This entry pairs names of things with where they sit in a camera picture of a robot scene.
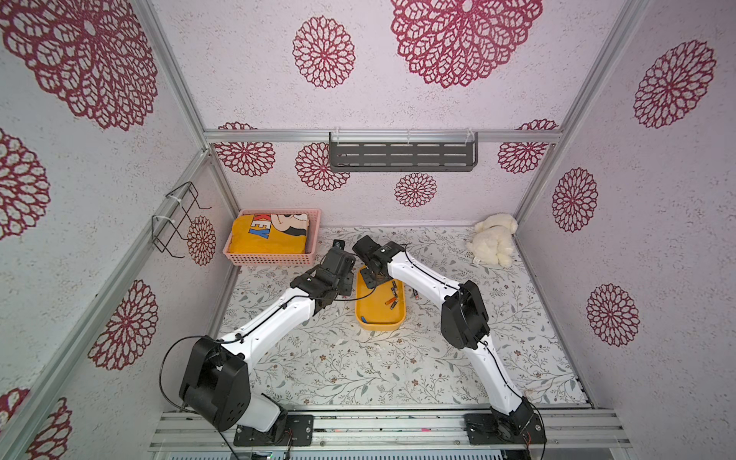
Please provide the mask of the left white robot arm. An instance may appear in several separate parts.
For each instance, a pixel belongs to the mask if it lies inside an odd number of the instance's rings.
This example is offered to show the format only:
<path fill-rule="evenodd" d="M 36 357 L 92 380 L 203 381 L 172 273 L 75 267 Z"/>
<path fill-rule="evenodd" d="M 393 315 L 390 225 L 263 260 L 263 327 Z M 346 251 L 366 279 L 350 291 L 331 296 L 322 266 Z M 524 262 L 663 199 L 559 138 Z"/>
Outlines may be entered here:
<path fill-rule="evenodd" d="M 345 242 L 333 246 L 320 264 L 294 278 L 284 293 L 245 326 L 194 344 L 179 398 L 218 431 L 253 429 L 278 441 L 288 411 L 267 396 L 251 392 L 255 364 L 297 326 L 352 292 L 356 256 Z"/>

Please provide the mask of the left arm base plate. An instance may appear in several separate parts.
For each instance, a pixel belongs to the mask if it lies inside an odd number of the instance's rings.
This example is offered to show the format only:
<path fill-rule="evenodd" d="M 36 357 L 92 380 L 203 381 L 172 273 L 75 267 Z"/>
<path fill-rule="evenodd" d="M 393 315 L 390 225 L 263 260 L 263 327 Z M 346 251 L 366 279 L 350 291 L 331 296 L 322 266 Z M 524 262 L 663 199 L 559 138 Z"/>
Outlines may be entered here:
<path fill-rule="evenodd" d="M 314 416 L 305 414 L 280 417 L 268 432 L 239 425 L 234 446 L 253 447 L 308 447 L 314 435 Z"/>

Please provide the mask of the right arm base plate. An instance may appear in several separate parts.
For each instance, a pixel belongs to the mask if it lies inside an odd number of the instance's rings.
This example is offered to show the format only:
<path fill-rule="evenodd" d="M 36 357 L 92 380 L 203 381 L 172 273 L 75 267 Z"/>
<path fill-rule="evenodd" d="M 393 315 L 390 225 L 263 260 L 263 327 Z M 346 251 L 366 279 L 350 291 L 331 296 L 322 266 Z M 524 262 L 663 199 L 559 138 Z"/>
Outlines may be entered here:
<path fill-rule="evenodd" d="M 471 445 L 542 445 L 547 442 L 545 429 L 537 414 L 522 427 L 509 417 L 494 413 L 466 414 L 465 430 Z"/>

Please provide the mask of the yellow plastic storage box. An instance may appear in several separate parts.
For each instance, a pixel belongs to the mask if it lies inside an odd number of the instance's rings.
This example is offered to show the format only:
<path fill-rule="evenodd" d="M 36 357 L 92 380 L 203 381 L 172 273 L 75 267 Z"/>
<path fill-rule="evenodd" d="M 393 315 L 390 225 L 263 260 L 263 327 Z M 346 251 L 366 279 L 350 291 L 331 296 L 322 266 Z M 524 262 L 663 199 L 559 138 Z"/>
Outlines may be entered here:
<path fill-rule="evenodd" d="M 356 289 L 355 316 L 360 327 L 371 332 L 392 332 L 403 325 L 406 320 L 406 292 L 401 281 L 392 279 L 375 289 L 368 289 L 359 273 Z M 390 310 L 395 299 L 398 299 L 398 305 Z"/>

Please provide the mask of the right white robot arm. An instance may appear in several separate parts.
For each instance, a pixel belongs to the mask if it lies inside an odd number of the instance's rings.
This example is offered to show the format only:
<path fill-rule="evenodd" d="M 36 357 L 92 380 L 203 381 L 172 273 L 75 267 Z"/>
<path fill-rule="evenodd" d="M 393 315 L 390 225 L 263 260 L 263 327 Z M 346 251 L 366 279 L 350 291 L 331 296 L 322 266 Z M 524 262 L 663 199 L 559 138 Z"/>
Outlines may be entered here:
<path fill-rule="evenodd" d="M 453 281 L 420 263 L 394 241 L 379 245 L 364 236 L 353 245 L 353 251 L 374 276 L 401 281 L 438 307 L 441 334 L 471 362 L 489 398 L 500 439 L 529 444 L 547 441 L 544 419 L 512 383 L 496 352 L 490 317 L 475 282 Z"/>

